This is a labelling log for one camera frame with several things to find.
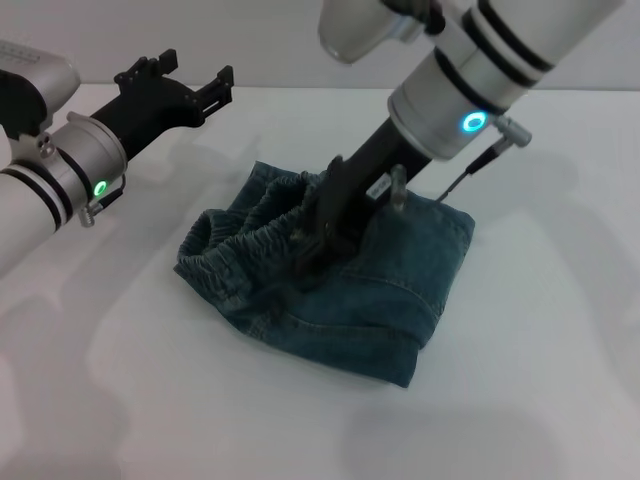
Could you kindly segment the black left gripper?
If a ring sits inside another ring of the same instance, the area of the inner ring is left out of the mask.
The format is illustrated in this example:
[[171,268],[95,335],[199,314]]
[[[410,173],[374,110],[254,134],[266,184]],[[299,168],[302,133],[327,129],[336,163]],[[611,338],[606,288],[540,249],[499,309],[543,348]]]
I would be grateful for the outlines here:
[[177,68],[175,49],[157,58],[140,57],[114,77],[120,94],[91,117],[106,126],[125,151],[142,151],[170,129],[202,126],[232,102],[232,66],[226,65],[195,92],[167,78]]

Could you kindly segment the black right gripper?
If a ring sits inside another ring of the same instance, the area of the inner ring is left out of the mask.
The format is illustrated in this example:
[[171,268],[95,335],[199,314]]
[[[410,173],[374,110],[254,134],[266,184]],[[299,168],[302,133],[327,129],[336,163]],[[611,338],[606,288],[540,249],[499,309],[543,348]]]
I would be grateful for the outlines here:
[[[302,238],[294,254],[294,274],[317,275],[336,261],[355,256],[369,217],[390,200],[391,186],[379,185],[383,176],[391,176],[392,168],[401,165],[409,182],[430,162],[390,118],[346,162],[336,156],[303,202],[297,224]],[[344,206],[341,215],[334,217],[342,193],[346,194]]]

